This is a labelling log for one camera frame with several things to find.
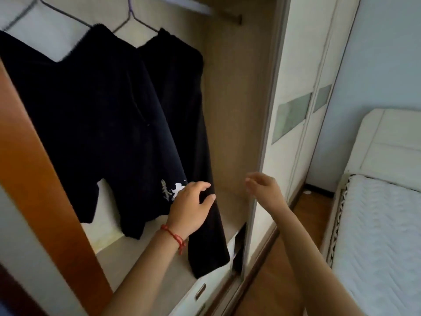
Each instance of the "wardrobe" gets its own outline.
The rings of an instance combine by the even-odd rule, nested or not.
[[[127,18],[127,0],[45,1],[110,30]],[[359,4],[196,1],[241,16],[241,24],[163,0],[131,4],[137,18],[203,55],[203,114],[231,261],[196,279],[187,252],[176,255],[152,309],[156,316],[230,310],[275,231],[271,217],[248,199],[245,174],[263,171],[288,202],[297,196]],[[0,26],[30,2],[0,0]],[[59,61],[88,29],[38,2],[8,33]],[[133,18],[116,32],[136,47],[155,35]],[[93,223],[79,223],[4,67],[0,109],[0,263],[47,315],[98,315],[166,217],[148,222],[140,240],[124,237],[112,191],[101,180]]]

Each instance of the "bed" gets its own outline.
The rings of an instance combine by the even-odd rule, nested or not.
[[[321,251],[367,315],[421,315],[421,112],[364,117]]]

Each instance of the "red string bracelet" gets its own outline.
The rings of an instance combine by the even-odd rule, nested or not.
[[[180,247],[178,248],[178,254],[181,255],[184,248],[186,247],[186,242],[181,238],[181,236],[178,236],[177,234],[174,234],[173,232],[171,232],[168,225],[163,224],[161,226],[161,229],[170,233],[171,236],[177,241],[177,243],[180,245]]]

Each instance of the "drawer handle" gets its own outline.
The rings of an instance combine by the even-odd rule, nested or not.
[[[206,284],[203,284],[202,287],[199,289],[199,291],[197,292],[196,296],[194,297],[195,300],[198,300],[199,297],[203,294],[203,292],[206,289]]]
[[[202,307],[197,312],[196,316],[200,316],[200,314],[203,312],[203,310],[205,309],[205,307],[206,307],[206,304],[203,304]]]

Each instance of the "wooden wardrobe door edge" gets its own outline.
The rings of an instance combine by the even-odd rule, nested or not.
[[[100,314],[112,290],[1,61],[0,147],[0,184],[86,312]]]
[[[20,284],[0,264],[0,302],[14,316],[47,316]]]

